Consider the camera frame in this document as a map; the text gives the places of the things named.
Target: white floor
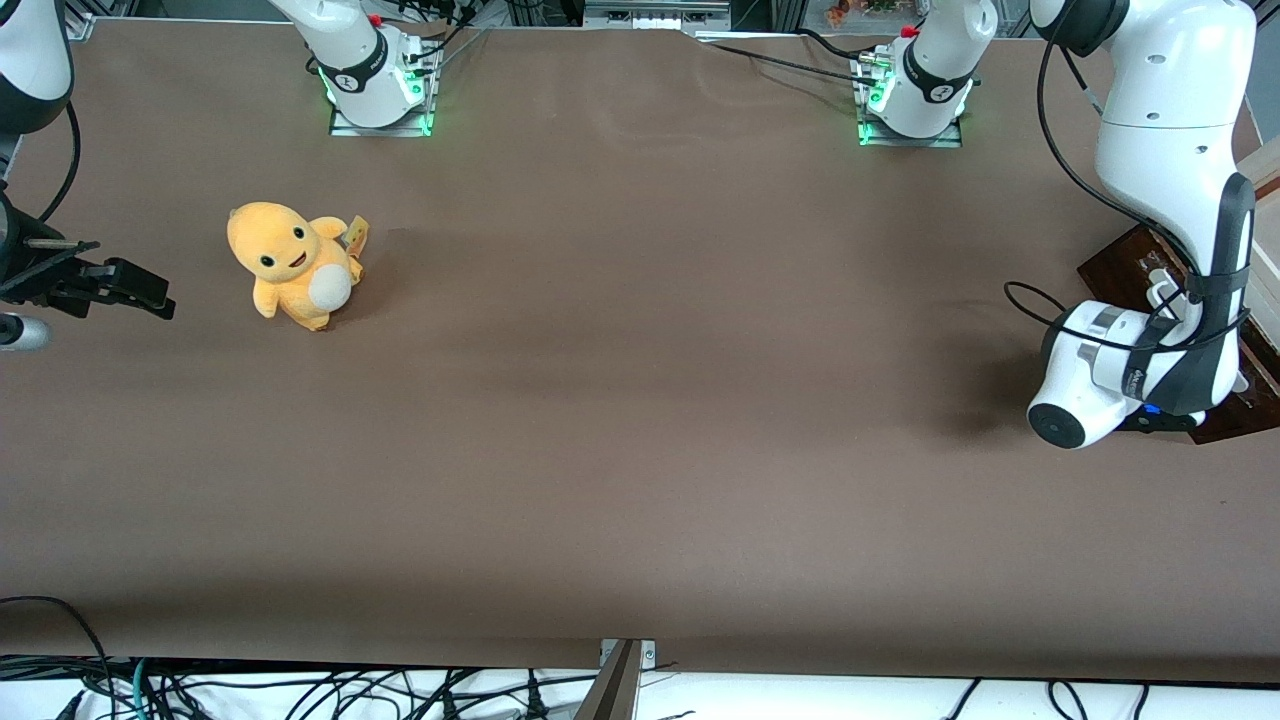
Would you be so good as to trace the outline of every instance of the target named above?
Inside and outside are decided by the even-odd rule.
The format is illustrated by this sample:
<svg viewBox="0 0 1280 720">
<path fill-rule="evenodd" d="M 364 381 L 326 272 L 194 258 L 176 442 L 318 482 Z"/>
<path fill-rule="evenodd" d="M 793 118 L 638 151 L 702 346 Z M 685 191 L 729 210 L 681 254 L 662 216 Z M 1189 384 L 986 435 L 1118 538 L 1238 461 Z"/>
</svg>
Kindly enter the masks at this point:
<svg viewBox="0 0 1280 720">
<path fill-rule="evenodd" d="M 582 670 L 540 670 L 540 679 L 581 674 Z M 419 694 L 429 694 L 443 680 L 443 671 L 410 674 Z M 219 675 L 232 683 L 265 683 L 289 679 L 317 679 L 323 674 Z M 378 673 L 370 676 L 376 678 Z M 524 685 L 524 670 L 486 670 L 463 682 L 456 692 L 486 692 Z M 403 688 L 403 683 L 392 683 Z M 968 680 L 911 678 L 818 678 L 787 675 L 722 675 L 707 673 L 646 673 L 643 678 L 636 720 L 669 720 L 692 711 L 689 720 L 940 720 L 955 706 Z M 571 703 L 586 694 L 589 683 L 549 685 L 541 689 L 549 707 Z M 1138 698 L 1137 685 L 1076 684 L 1091 720 L 1128 720 Z M 27 680 L 0 683 L 0 717 L 4 720 L 50 720 L 81 689 L 74 680 Z M 306 692 L 306 687 L 270 689 L 196 688 L 192 694 L 215 720 L 280 720 Z M 122 693 L 128 693 L 122 684 Z M 379 697 L 399 700 L 408 711 L 407 698 L 392 692 Z M 312 694 L 317 698 L 319 693 Z M 1060 702 L 1073 712 L 1065 693 Z M 333 712 L 330 698 L 310 720 L 326 719 Z M 508 719 L 521 710 L 509 698 L 483 703 L 466 719 Z M 109 711 L 105 698 L 86 694 L 78 720 L 92 720 Z M 394 720 L 396 710 L 387 702 L 357 701 L 342 714 L 342 720 Z M 124 708 L 122 719 L 132 720 Z M 428 720 L 439 720 L 438 706 Z M 961 720 L 1053 720 L 1057 715 L 1039 682 L 984 680 L 965 707 Z M 1151 691 L 1143 720 L 1181 719 L 1280 719 L 1280 691 L 1238 691 L 1211 688 L 1156 687 Z"/>
</svg>

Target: metal post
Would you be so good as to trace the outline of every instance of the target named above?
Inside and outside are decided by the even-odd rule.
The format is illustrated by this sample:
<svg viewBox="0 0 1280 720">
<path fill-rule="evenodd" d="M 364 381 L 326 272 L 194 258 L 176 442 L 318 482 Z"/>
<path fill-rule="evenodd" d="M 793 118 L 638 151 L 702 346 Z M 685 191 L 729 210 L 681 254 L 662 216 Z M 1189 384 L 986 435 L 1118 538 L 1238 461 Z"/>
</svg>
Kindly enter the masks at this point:
<svg viewBox="0 0 1280 720">
<path fill-rule="evenodd" d="M 618 641 L 573 720 L 632 720 L 643 665 L 640 641 Z"/>
</svg>

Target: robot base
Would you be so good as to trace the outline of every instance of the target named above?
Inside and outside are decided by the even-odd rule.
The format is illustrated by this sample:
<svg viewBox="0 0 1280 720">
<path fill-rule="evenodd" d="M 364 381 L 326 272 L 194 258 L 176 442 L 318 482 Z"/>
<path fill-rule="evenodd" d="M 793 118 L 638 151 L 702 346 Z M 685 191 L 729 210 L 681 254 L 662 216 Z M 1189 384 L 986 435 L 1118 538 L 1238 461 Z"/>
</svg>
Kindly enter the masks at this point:
<svg viewBox="0 0 1280 720">
<path fill-rule="evenodd" d="M 937 137 L 918 138 L 906 137 L 893 132 L 879 117 L 867 106 L 879 100 L 876 95 L 883 91 L 886 83 L 886 68 L 877 61 L 878 54 L 864 53 L 861 58 L 849 61 L 849 69 L 854 77 L 869 77 L 877 82 L 876 86 L 861 83 L 854 85 L 854 105 L 858 108 L 858 143 L 859 145 L 888 145 L 895 147 L 960 147 L 960 120 L 955 119 Z"/>
</svg>

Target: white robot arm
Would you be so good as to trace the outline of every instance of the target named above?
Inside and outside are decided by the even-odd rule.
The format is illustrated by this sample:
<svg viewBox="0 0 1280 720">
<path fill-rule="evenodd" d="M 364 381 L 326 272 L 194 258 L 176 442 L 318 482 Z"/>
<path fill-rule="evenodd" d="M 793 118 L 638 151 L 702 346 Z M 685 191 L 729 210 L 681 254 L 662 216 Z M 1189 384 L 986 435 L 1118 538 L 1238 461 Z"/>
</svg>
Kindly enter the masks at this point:
<svg viewBox="0 0 1280 720">
<path fill-rule="evenodd" d="M 36 132 L 72 95 L 63 0 L 0 0 L 0 133 Z"/>
<path fill-rule="evenodd" d="M 1076 448 L 1139 410 L 1197 416 L 1235 380 L 1253 186 L 1236 173 L 1231 135 L 1256 18 L 1236 0 L 1033 0 L 1032 17 L 1076 55 L 1111 55 L 1098 176 L 1190 269 L 1181 318 L 1087 301 L 1050 327 L 1027 416 L 1046 441 Z"/>
<path fill-rule="evenodd" d="M 425 101 L 420 83 L 406 81 L 425 72 L 421 58 L 438 51 L 424 50 L 420 38 L 389 24 L 374 27 L 355 0 L 269 1 L 302 33 L 333 104 L 352 123 L 385 127 Z"/>
<path fill-rule="evenodd" d="M 936 137 L 964 109 L 998 20 L 991 0 L 937 0 L 919 35 L 888 45 L 892 76 L 867 109 L 899 135 Z"/>
</svg>

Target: brown paper backdrop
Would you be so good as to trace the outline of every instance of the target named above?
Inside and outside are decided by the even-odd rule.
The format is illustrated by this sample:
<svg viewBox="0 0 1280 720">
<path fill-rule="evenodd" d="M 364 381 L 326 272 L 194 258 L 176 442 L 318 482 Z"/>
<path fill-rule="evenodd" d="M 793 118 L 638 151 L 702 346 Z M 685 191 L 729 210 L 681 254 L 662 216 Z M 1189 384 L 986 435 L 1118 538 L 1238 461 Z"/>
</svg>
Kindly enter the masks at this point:
<svg viewBox="0 0 1280 720">
<path fill-rule="evenodd" d="M 1044 149 L 1039 50 L 992 45 L 957 151 L 859 147 L 838 81 L 673 32 L 490 33 L 435 137 L 358 140 L 289 27 L 99 24 L 54 224 L 178 315 L 36 311 L 55 343 L 3 359 L 0 592 L 122 655 L 1276 680 L 1277 436 L 1024 424 L 1039 329 L 1001 282 L 1079 300 L 1126 228 Z M 1057 67 L 1050 100 L 1088 168 Z M 253 311 L 252 200 L 372 224 L 332 332 Z M 86 651 L 4 615 L 0 651 Z"/>
</svg>

